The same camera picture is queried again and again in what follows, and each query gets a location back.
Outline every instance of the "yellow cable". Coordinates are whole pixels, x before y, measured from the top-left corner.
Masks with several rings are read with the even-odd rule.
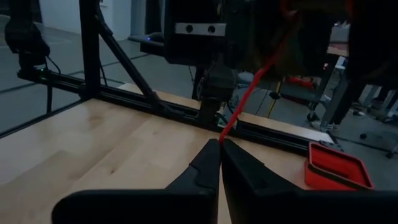
[[[282,84],[282,82],[278,82],[278,85],[276,86],[276,93],[277,93],[278,95],[279,95],[279,92],[280,92],[280,86],[281,86],[281,84]],[[269,116],[271,115],[271,112],[272,112],[272,110],[274,109],[275,103],[276,103],[276,99],[274,99],[274,100],[271,102],[271,105],[270,105],[270,107],[269,107],[269,109],[268,109],[267,118],[269,118]]]

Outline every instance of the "wooden table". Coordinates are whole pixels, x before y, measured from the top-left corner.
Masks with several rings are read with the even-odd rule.
[[[137,91],[126,84],[125,90]],[[196,108],[191,99],[162,99]],[[242,120],[331,141],[327,134],[243,114]],[[218,133],[89,100],[0,139],[0,223],[50,223],[53,206],[83,189],[162,189]],[[236,140],[275,173],[307,189],[304,158]],[[219,223],[230,223],[220,182]]]

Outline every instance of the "red silicone tray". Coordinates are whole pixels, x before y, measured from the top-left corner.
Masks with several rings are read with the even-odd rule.
[[[317,190],[371,190],[361,160],[312,142],[305,161],[305,183]]]

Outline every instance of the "red wire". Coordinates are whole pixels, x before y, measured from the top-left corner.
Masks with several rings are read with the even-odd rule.
[[[257,84],[260,82],[261,77],[268,72],[270,69],[271,65],[273,65],[276,61],[276,58],[279,56],[280,50],[283,48],[283,46],[286,44],[289,34],[295,30],[295,27],[293,27],[290,32],[284,37],[282,42],[280,43],[279,47],[275,51],[275,54],[267,61],[267,63],[263,66],[262,69],[260,69],[256,74],[254,75],[253,82],[250,83],[248,90],[243,95],[242,100],[239,102],[239,105],[236,107],[235,112],[232,114],[231,119],[228,121],[228,124],[225,126],[224,130],[221,132],[220,137],[218,138],[218,142],[220,145],[224,142],[225,136],[229,133],[229,130],[231,130],[233,124],[237,120],[239,114],[242,113],[243,111],[243,106],[246,104],[247,100],[250,97],[250,94],[252,93],[254,87],[257,86]]]
[[[225,136],[229,133],[229,130],[231,130],[233,124],[237,120],[239,114],[242,113],[243,111],[243,106],[246,104],[246,101],[249,99],[249,96],[251,92],[253,91],[254,87],[260,82],[261,77],[263,74],[267,73],[271,65],[274,64],[275,57],[272,57],[266,64],[265,66],[260,69],[258,72],[256,72],[253,82],[250,83],[248,90],[243,95],[242,100],[239,102],[239,105],[236,107],[235,112],[232,114],[232,118],[228,122],[228,124],[225,126],[223,132],[221,132],[220,137],[218,138],[219,144],[222,144],[224,142]]]

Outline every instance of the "concrete floor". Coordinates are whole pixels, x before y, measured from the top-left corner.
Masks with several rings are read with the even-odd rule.
[[[6,21],[6,17],[0,17],[1,31],[4,30]],[[52,50],[50,57],[58,64],[62,73],[83,78],[80,36],[55,29],[42,28],[42,31]],[[30,82],[17,78],[16,73],[19,69],[17,56],[11,54],[2,38],[4,38],[4,34],[0,34],[0,57],[2,58],[0,61],[0,103],[2,105],[0,110],[0,132],[43,115],[46,104],[46,89],[44,86],[32,85]],[[187,98],[190,97],[193,87],[187,66],[170,65],[162,57],[144,55],[139,51],[137,43],[128,40],[120,41],[119,44],[128,56],[133,58],[133,63],[152,88]],[[116,80],[116,82],[108,81],[109,85],[119,86],[123,82],[132,83],[126,71],[103,42],[101,42],[101,62],[104,65],[107,78]],[[335,78],[330,80],[327,92],[330,92],[330,88],[335,86],[336,82]],[[7,91],[10,88],[26,84],[29,84],[26,88]],[[265,90],[260,90],[253,94],[245,106],[245,112],[254,114],[259,105],[261,105],[257,115],[265,116],[271,102],[271,99],[266,97],[263,104],[261,104],[265,94]],[[73,93],[54,90],[53,108],[57,109],[78,99],[79,97]],[[323,112],[324,109],[319,106],[317,113],[322,115]],[[306,107],[281,99],[276,103],[271,118],[309,128],[310,126],[306,122],[307,113],[308,109]],[[340,138],[339,143],[347,153],[364,161],[378,189],[398,190],[398,179],[396,178],[398,174],[398,156],[387,159],[385,152],[375,149],[375,147],[390,149],[393,142],[388,141],[388,139],[369,137],[363,141],[360,140],[359,135],[364,131],[381,133],[383,131],[395,131],[395,129],[395,127],[378,123],[367,117],[355,117],[350,113],[343,121],[341,130],[335,133],[336,137]]]

